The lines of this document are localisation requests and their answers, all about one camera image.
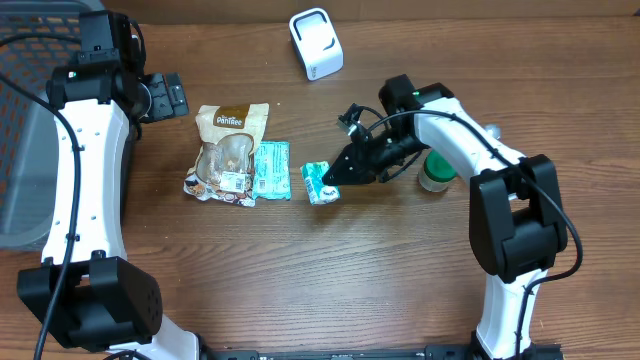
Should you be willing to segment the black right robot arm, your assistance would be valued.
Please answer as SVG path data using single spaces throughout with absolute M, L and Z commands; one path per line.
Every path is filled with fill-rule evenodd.
M 486 272 L 482 317 L 464 345 L 428 345 L 427 359 L 560 359 L 558 345 L 536 345 L 529 328 L 539 286 L 567 246 L 557 173 L 544 155 L 527 157 L 502 144 L 441 83 L 415 88 L 407 75 L 385 81 L 385 116 L 370 126 L 354 104 L 338 122 L 351 139 L 329 167 L 330 186 L 392 179 L 429 149 L 470 191 L 469 240 Z

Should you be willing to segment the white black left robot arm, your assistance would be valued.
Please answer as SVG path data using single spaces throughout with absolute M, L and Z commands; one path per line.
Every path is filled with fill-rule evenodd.
M 58 136 L 51 228 L 40 266 L 18 274 L 21 301 L 46 337 L 111 359 L 204 359 L 200 337 L 163 311 L 159 284 L 127 259 L 121 200 L 137 125 L 182 116 L 176 73 L 139 76 L 116 63 L 59 67 L 45 109 Z

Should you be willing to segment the yellow dish soap bottle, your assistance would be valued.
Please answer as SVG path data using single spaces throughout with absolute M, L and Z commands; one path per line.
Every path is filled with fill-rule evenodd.
M 495 124 L 488 124 L 485 126 L 485 131 L 491 135 L 494 139 L 496 140 L 500 140 L 501 139 L 501 128 L 498 125 Z

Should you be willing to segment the brown white snack packet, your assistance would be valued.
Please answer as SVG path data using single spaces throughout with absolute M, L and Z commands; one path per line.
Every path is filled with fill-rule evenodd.
M 253 207 L 254 156 L 269 110 L 267 103 L 201 106 L 195 117 L 201 147 L 187 172 L 184 192 L 200 201 Z

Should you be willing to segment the teal white wet wipes pack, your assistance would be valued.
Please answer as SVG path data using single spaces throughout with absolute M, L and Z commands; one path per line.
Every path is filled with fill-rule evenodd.
M 254 155 L 253 198 L 290 200 L 290 145 L 262 141 Z

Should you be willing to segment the teal snack packet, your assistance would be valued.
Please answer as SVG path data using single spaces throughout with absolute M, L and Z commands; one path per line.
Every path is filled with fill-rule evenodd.
M 311 205 L 325 205 L 340 198 L 336 186 L 325 185 L 322 178 L 329 170 L 327 161 L 309 162 L 301 167 L 301 174 Z

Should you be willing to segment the green lid white jar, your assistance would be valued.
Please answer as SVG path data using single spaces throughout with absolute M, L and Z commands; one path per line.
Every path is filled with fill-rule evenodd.
M 438 152 L 431 150 L 418 173 L 420 185 L 430 192 L 443 192 L 457 177 L 457 172 Z

